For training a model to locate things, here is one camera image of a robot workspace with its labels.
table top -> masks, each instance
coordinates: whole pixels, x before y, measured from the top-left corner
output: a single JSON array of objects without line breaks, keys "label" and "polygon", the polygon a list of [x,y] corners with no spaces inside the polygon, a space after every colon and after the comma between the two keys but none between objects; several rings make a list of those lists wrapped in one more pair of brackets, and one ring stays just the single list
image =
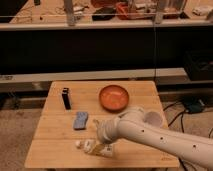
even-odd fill
[{"label": "table top", "polygon": [[[107,120],[116,116],[103,109],[99,103],[100,90],[107,85],[120,85],[130,96],[128,107],[140,106],[157,110],[167,121],[152,81],[57,81],[53,82],[44,105],[37,130],[32,140],[26,168],[159,168],[178,167],[176,157],[157,149],[124,139],[114,143],[115,156],[105,158],[85,154],[75,147],[76,140],[96,138],[93,119]],[[66,110],[61,92],[70,89],[72,109]],[[86,130],[72,128],[77,111],[87,111]]]}]

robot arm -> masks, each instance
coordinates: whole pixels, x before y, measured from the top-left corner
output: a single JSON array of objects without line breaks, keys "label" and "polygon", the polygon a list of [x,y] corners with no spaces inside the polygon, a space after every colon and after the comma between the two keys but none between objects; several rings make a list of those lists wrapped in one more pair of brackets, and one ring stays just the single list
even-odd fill
[{"label": "robot arm", "polygon": [[157,112],[145,113],[141,108],[132,108],[112,120],[101,122],[97,135],[101,143],[109,144],[125,138],[213,169],[211,139],[162,129],[162,123]]}]

orange bowl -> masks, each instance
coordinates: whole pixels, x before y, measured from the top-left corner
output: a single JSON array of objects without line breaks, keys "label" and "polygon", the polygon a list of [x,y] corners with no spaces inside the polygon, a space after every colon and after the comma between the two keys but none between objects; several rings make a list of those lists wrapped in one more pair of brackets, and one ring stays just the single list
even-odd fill
[{"label": "orange bowl", "polygon": [[104,87],[99,93],[101,105],[109,111],[120,111],[129,103],[129,94],[121,86],[109,85]]}]

floor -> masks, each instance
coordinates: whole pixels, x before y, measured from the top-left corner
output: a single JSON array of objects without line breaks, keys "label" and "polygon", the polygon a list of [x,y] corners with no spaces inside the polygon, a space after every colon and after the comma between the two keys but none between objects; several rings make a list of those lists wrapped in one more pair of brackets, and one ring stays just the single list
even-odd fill
[{"label": "floor", "polygon": [[[22,99],[21,102],[14,102],[14,100],[8,99],[3,104],[0,110],[0,171],[44,171],[43,169],[24,168],[24,161],[41,115],[44,100],[44,98],[36,100]],[[174,102],[164,102],[163,106],[165,107],[171,103]],[[181,104],[168,108],[165,111],[168,122],[182,110],[183,106]],[[186,133],[208,137],[213,127],[213,108],[207,108],[204,113],[195,115],[185,114],[183,123]],[[174,122],[171,129],[181,131],[180,117]],[[194,166],[198,171],[206,170],[199,166]],[[195,170],[188,164],[186,164],[186,167],[189,171]]]}]

table leg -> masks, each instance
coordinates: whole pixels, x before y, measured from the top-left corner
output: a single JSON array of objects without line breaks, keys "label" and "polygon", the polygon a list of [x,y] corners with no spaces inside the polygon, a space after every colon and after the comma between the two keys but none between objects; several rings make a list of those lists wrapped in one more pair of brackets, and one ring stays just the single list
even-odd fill
[{"label": "table leg", "polygon": [[56,169],[46,169],[47,171],[56,171]]}]

